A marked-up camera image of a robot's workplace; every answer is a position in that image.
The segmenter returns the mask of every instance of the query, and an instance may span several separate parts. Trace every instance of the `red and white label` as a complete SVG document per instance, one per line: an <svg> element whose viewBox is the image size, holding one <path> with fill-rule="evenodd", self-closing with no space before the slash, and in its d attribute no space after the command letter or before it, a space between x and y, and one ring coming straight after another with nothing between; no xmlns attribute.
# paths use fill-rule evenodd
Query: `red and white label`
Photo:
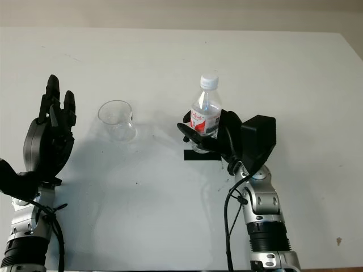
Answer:
<svg viewBox="0 0 363 272"><path fill-rule="evenodd" d="M217 115L204 115L191 110L191 128L200 134L208 134L218 129L221 113Z"/></svg>

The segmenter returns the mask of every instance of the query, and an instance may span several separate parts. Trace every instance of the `transparent cup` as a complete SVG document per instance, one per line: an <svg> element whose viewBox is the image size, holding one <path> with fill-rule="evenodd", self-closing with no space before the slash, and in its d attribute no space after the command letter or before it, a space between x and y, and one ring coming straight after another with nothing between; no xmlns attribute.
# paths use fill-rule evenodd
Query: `transparent cup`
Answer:
<svg viewBox="0 0 363 272"><path fill-rule="evenodd" d="M112 100L104 103L98 110L98 118L114 141L127 142L136 135L132 122L132 108L126 101Z"/></svg>

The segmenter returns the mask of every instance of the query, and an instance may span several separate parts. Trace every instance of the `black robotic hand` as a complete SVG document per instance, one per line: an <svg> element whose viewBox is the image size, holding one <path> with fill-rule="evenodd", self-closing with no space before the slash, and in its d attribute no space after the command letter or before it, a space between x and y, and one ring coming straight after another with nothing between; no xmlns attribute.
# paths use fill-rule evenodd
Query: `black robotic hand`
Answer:
<svg viewBox="0 0 363 272"><path fill-rule="evenodd" d="M71 127L75 125L74 95L67 91L64 108L60 108L59 80L48 79L42 96L38 118L29 127L24 141L23 156L27 172L16 174L0 159L0 192L19 199L33 199L39 183L58 186L55 176L66 164L74 143Z"/></svg>
<svg viewBox="0 0 363 272"><path fill-rule="evenodd" d="M183 122L190 122L188 112ZM191 139L198 148L216 152L228 162L228 172L234 175L240 166L246 174L255 173L266 162L276 144L276 120L273 117L257 115L243 123L231 111L222 110L217 138L201 136L190 126L178 123L184 133L184 141Z"/></svg>

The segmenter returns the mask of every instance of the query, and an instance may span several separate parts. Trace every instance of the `white table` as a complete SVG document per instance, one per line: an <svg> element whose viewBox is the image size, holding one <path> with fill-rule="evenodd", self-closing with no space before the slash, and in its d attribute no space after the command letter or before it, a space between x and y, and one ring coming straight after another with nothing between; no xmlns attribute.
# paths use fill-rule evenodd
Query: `white table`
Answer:
<svg viewBox="0 0 363 272"><path fill-rule="evenodd" d="M16 171L48 76L62 97L75 93L75 145L56 197L69 204L58 213L66 269L227 269L222 210L234 179L225 161L184 161L176 127L205 71L220 75L225 109L277 119L267 166L302 267L363 265L363 62L341 35L2 28L0 155ZM133 106L138 137L128 145L105 140L97 121L112 99ZM0 195L1 256L10 201ZM240 216L236 269L249 269L248 241ZM53 236L48 269L57 256Z"/></svg>

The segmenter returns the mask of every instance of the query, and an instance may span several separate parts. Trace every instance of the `water bottle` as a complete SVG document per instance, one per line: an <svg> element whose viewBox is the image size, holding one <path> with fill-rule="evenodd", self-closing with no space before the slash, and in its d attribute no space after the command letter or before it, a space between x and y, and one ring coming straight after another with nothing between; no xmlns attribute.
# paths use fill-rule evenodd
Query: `water bottle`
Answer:
<svg viewBox="0 0 363 272"><path fill-rule="evenodd" d="M200 78L200 93L192 104L190 126L202 136L217 137L222 111L221 99L217 92L218 76L203 74ZM192 149L198 153L208 153L192 142Z"/></svg>

